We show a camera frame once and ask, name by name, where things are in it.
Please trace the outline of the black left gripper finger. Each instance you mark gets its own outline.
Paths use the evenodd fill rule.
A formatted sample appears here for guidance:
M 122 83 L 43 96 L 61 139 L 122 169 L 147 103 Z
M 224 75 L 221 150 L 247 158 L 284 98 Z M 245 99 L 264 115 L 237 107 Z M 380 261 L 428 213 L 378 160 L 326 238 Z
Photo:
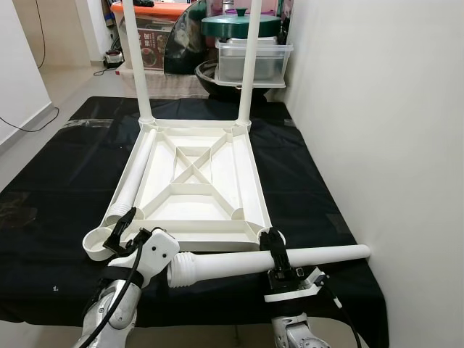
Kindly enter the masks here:
M 123 216 L 120 216 L 115 225 L 113 225 L 112 232 L 110 232 L 107 241 L 120 241 L 125 229 L 128 228 L 133 219 L 135 219 L 136 212 L 137 208 L 132 207 Z

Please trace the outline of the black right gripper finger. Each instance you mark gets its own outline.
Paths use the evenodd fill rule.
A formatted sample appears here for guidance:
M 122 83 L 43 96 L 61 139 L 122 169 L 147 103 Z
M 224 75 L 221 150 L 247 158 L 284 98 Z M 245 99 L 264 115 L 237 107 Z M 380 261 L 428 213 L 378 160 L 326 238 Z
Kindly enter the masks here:
M 277 228 L 266 228 L 259 234 L 260 249 L 269 251 L 273 261 L 273 270 L 283 274 L 291 269 L 289 256 L 286 248 L 286 238 Z

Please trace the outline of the white plastic table top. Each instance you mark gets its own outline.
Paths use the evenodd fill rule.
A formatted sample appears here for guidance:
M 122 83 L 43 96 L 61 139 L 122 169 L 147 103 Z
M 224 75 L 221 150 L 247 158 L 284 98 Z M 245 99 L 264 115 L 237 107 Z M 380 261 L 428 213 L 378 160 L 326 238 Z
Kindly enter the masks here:
M 158 136 L 137 190 L 135 219 L 120 242 L 129 242 L 142 228 L 163 228 L 183 252 L 257 251 L 260 232 L 272 223 L 249 128 L 235 120 L 155 119 L 141 125 L 139 135 L 150 129 Z M 112 257 L 103 243 L 114 223 L 103 225 L 103 219 L 80 243 L 95 261 Z

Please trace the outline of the black tablecloth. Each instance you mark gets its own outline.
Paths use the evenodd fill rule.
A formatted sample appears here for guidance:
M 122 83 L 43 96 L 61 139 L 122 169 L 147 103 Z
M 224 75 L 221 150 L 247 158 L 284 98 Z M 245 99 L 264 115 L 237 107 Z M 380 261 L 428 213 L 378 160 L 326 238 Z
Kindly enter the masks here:
M 30 150 L 23 169 L 0 159 L 10 182 L 30 193 L 36 219 L 0 229 L 0 348 L 70 347 L 80 337 L 102 264 L 80 242 L 99 225 L 137 129 L 130 97 L 87 97 L 67 120 L 113 119 L 110 127 L 58 130 Z M 251 143 L 272 224 L 290 247 L 332 247 L 355 239 L 329 193 L 287 107 L 254 105 Z M 236 276 L 172 289 L 146 289 L 130 348 L 274 348 L 263 275 Z

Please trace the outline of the long clear tape strip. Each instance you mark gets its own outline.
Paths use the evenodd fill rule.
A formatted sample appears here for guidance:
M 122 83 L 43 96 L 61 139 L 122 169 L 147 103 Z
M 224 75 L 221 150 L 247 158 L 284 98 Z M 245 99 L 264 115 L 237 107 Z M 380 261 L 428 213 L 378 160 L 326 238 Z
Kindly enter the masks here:
M 73 127 L 87 127 L 87 128 L 109 128 L 112 126 L 113 119 L 96 119 L 96 118 L 89 118 L 89 119 L 75 119 L 75 120 L 68 120 L 66 123 L 61 125 L 60 130 L 63 131 L 67 128 Z

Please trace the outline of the white lace cloth cover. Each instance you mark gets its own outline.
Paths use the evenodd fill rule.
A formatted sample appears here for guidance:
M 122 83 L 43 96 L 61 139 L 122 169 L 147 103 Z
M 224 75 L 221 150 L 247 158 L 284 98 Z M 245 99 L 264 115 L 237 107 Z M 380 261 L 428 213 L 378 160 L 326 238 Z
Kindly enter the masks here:
M 146 89 L 150 99 L 182 99 L 200 97 L 208 99 L 209 93 L 199 83 L 195 75 L 164 74 L 161 70 L 144 70 Z M 116 76 L 125 87 L 127 97 L 136 97 L 135 76 L 129 67 L 119 67 Z

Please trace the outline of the black wok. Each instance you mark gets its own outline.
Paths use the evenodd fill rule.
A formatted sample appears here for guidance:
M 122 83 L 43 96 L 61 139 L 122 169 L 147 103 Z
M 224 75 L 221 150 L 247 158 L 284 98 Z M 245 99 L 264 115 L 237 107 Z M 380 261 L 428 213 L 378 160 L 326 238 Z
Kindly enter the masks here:
M 204 61 L 196 66 L 195 74 L 199 79 L 200 85 L 207 91 L 211 97 L 219 97 L 222 99 L 231 99 L 231 97 L 241 96 L 241 83 L 219 84 L 215 78 L 215 73 L 218 71 L 218 60 L 211 59 Z M 272 88 L 285 88 L 284 80 L 256 80 L 253 83 L 253 96 L 264 96 Z

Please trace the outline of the orange-lid clear storage box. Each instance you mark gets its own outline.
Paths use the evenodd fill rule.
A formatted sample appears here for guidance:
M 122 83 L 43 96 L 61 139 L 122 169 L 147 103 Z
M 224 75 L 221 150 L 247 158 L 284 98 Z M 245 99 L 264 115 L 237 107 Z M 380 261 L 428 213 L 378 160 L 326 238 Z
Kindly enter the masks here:
M 141 46 L 141 60 L 145 70 L 165 69 L 165 51 L 169 35 L 173 26 L 181 15 L 192 5 L 191 2 L 162 2 L 152 0 L 153 7 L 136 7 L 136 23 Z M 120 0 L 107 0 L 109 9 L 112 10 L 116 24 L 117 36 L 114 39 L 114 47 L 122 51 L 123 59 L 131 62 L 128 50 L 120 46 L 120 40 L 125 37 L 125 13 Z

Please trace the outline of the clear plastic storage container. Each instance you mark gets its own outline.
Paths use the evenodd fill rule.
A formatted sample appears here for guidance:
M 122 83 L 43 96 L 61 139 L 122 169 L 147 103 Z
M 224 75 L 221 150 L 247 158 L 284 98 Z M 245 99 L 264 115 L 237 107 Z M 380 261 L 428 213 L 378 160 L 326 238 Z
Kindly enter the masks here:
M 223 86 L 241 86 L 244 76 L 244 63 L 247 53 L 245 38 L 229 38 L 218 42 L 215 82 Z M 254 64 L 254 88 L 284 88 L 284 75 L 293 46 L 278 44 L 276 38 L 258 38 L 257 54 Z

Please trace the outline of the green pot lid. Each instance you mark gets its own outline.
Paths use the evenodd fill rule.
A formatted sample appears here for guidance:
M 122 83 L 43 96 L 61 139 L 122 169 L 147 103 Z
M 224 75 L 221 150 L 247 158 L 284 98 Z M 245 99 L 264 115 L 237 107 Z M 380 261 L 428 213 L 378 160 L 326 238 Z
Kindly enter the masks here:
M 251 14 L 246 12 L 206 17 L 200 24 L 200 33 L 216 38 L 245 39 L 249 35 L 249 19 Z M 278 36 L 281 32 L 281 18 L 261 14 L 257 27 L 260 38 Z

